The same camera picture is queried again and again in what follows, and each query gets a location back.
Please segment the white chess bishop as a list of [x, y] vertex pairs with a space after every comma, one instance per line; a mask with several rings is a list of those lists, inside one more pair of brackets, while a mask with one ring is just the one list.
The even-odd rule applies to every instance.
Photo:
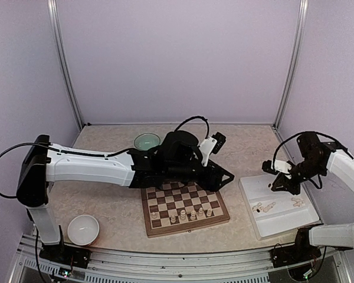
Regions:
[[204, 210], [202, 207], [198, 209], [198, 216], [202, 216], [204, 214]]

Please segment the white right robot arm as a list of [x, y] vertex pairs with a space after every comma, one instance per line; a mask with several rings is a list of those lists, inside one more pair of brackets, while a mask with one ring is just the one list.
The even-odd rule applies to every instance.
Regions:
[[[273, 192], [298, 195], [301, 184], [310, 182], [316, 189], [333, 186], [349, 192], [354, 198], [354, 156], [336, 138], [318, 131], [302, 131], [290, 136], [296, 139], [303, 160], [272, 159], [262, 163], [262, 170], [276, 178], [270, 185]], [[310, 225], [298, 229], [290, 257], [304, 261], [314, 249], [321, 246], [349, 250], [354, 249], [354, 222]]]

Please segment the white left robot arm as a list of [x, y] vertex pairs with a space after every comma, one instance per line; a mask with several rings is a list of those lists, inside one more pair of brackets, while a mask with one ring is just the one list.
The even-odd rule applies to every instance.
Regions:
[[111, 183], [132, 189], [160, 187], [166, 182], [194, 182], [217, 192], [234, 180], [234, 175], [210, 159], [225, 143], [217, 133], [203, 141], [183, 130], [169, 132], [160, 145], [148, 150], [127, 148], [98, 152], [64, 147], [40, 135], [32, 143], [14, 145], [0, 154], [30, 147], [22, 162], [13, 199], [26, 207], [48, 253], [58, 262], [71, 256], [63, 233], [48, 206], [48, 187], [58, 181]]

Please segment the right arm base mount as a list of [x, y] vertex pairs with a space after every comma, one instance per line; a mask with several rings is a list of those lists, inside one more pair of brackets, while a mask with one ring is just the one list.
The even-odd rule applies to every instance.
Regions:
[[281, 246], [276, 244], [270, 251], [274, 268], [298, 264], [321, 257], [320, 248], [314, 246], [298, 247], [297, 245]]

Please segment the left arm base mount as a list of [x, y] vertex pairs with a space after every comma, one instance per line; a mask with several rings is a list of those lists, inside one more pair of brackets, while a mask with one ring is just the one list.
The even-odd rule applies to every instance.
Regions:
[[83, 269], [88, 267], [90, 256], [90, 250], [72, 246], [47, 245], [40, 251], [42, 259]]

